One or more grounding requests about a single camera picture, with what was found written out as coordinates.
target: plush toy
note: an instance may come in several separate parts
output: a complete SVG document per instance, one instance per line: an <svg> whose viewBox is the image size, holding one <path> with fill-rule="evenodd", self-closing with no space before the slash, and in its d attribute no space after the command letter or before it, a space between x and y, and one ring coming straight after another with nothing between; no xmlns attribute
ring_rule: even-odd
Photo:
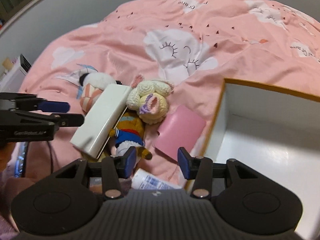
<svg viewBox="0 0 320 240"><path fill-rule="evenodd" d="M80 105L85 113L89 112L91 107L99 98L100 94L109 84L121 84L106 73L86 73L79 79L83 86L83 92L80 98Z"/></svg>
<svg viewBox="0 0 320 240"><path fill-rule="evenodd" d="M116 156L123 156L134 146L137 150L136 164L141 158L151 160L152 154L145 149L143 142L144 123L135 112L124 113L116 128L111 129L109 136L116 139Z"/></svg>
<svg viewBox="0 0 320 240"><path fill-rule="evenodd" d="M166 97L172 93L173 84L165 80L145 81L142 75L137 75L131 87L127 107L137 111L147 124L161 122L169 109Z"/></svg>

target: metal bolt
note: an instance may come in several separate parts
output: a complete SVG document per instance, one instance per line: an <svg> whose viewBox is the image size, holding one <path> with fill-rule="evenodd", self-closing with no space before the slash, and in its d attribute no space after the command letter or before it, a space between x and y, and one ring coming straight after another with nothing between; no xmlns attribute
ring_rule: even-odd
<svg viewBox="0 0 320 240"><path fill-rule="evenodd" d="M207 191L204 188L199 188L193 191L193 195L195 195L198 198L204 198L209 195L209 191Z"/></svg>
<svg viewBox="0 0 320 240"><path fill-rule="evenodd" d="M121 196L121 192L117 189L109 189L105 192L105 195L108 198L117 198Z"/></svg>

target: white box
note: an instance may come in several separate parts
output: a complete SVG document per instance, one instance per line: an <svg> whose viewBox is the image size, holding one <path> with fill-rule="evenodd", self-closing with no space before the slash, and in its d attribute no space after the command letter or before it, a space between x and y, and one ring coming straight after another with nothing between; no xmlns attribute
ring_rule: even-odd
<svg viewBox="0 0 320 240"><path fill-rule="evenodd" d="M216 163L235 158L294 192L303 205L296 233L304 239L318 236L319 97L272 85L225 79L201 155Z"/></svg>
<svg viewBox="0 0 320 240"><path fill-rule="evenodd" d="M81 152L98 159L109 137L110 130L116 125L119 116L126 108L126 101L132 88L110 84L87 113L70 142Z"/></svg>
<svg viewBox="0 0 320 240"><path fill-rule="evenodd" d="M26 75L18 57L12 69L0 81L0 92L17 93Z"/></svg>

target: cable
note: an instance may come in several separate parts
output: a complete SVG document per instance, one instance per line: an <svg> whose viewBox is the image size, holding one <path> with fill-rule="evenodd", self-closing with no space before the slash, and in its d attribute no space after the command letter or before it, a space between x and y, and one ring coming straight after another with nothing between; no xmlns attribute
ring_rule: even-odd
<svg viewBox="0 0 320 240"><path fill-rule="evenodd" d="M49 151L50 151L50 163L51 163L51 174L53 173L53 156L52 156L52 146L49 141L47 141Z"/></svg>

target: striped ball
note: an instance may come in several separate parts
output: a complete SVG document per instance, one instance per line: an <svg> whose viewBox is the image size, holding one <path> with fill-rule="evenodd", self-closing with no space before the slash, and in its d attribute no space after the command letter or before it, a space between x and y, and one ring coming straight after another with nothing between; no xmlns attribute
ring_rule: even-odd
<svg viewBox="0 0 320 240"><path fill-rule="evenodd" d="M89 112L89 110L94 105L94 103L98 100L102 92L103 90L95 88L90 84L87 84L84 87L81 98L80 98L80 105L82 107L82 110L85 113Z"/></svg>

